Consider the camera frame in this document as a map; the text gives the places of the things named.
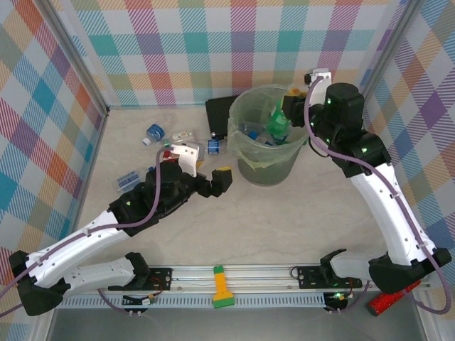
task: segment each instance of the red battery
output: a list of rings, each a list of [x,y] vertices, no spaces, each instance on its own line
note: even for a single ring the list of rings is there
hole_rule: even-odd
[[[406,292],[410,292],[412,289],[414,289],[416,286],[420,284],[420,281],[415,282],[414,284],[408,286],[405,290]],[[398,291],[397,293],[394,293],[393,295],[389,295],[387,293],[380,293],[376,298],[372,299],[368,304],[367,304],[367,309],[373,316],[379,316],[382,313],[384,313],[388,308],[390,308],[392,305],[394,305],[396,302],[398,302],[402,297],[404,296],[404,293],[402,291]]]

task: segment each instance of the plaid wall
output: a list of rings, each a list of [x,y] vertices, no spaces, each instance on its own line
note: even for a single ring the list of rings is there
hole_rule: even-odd
[[[31,0],[0,0],[0,288],[8,257],[42,249],[72,227],[102,113]],[[16,290],[0,311],[18,304]],[[0,340],[22,340],[23,309],[0,319]]]
[[[368,102],[365,122],[385,142],[428,235],[455,258],[454,18],[455,0],[426,2]],[[443,269],[455,284],[455,262]]]
[[[107,102],[136,106],[200,104],[258,85],[301,84],[313,67],[359,84],[407,0],[53,3]]]

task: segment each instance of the black bracket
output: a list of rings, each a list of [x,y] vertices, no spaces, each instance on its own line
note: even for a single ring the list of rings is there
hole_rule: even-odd
[[[319,266],[298,266],[297,278],[300,289],[350,289],[362,288],[362,281],[358,278],[333,278],[329,283],[321,273]]]
[[[171,290],[172,268],[149,268],[150,274],[144,285],[140,288],[130,286],[110,286],[109,291],[163,291]]]

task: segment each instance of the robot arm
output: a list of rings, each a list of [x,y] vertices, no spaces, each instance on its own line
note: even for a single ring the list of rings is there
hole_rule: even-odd
[[[447,249],[438,249],[425,234],[412,214],[398,185],[395,170],[379,136],[363,129],[363,95],[351,84],[331,84],[327,69],[316,69],[305,76],[308,85],[317,77],[310,98],[286,96],[283,111],[294,126],[304,126],[304,103],[309,103],[311,130],[328,145],[330,151],[365,161],[379,171],[400,196],[423,245],[419,245],[398,202],[382,180],[370,170],[354,162],[332,157],[333,162],[350,178],[365,198],[387,244],[386,255],[375,259],[365,254],[354,254],[340,249],[321,260],[321,272],[328,276],[373,280],[385,293],[403,290],[434,271],[422,247],[429,250],[438,265],[451,261]]]
[[[192,194],[219,197],[230,187],[232,174],[229,168],[214,170],[211,181],[196,172],[198,146],[172,147],[173,153],[179,154],[178,164],[173,161],[160,163],[161,192],[158,206],[150,219],[143,222],[154,205],[157,168],[147,173],[143,183],[111,202],[107,210],[82,229],[46,249],[32,254],[17,251],[9,257],[15,277],[27,269],[30,271],[18,282],[19,296],[30,316],[45,313],[60,304],[64,298],[76,293],[125,285],[139,290],[149,279],[150,273],[147,263],[139,253],[129,253],[105,264],[78,264],[109,245],[158,224],[160,219],[187,202]],[[142,224],[125,229],[100,229],[105,225],[136,222]],[[49,252],[51,254],[46,259],[44,256]]]

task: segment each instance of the green cap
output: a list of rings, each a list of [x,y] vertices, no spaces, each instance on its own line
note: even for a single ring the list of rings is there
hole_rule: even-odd
[[[216,274],[222,274],[223,272],[225,272],[225,268],[223,268],[223,265],[219,265],[219,266],[215,266],[213,268],[213,273],[216,275]]]

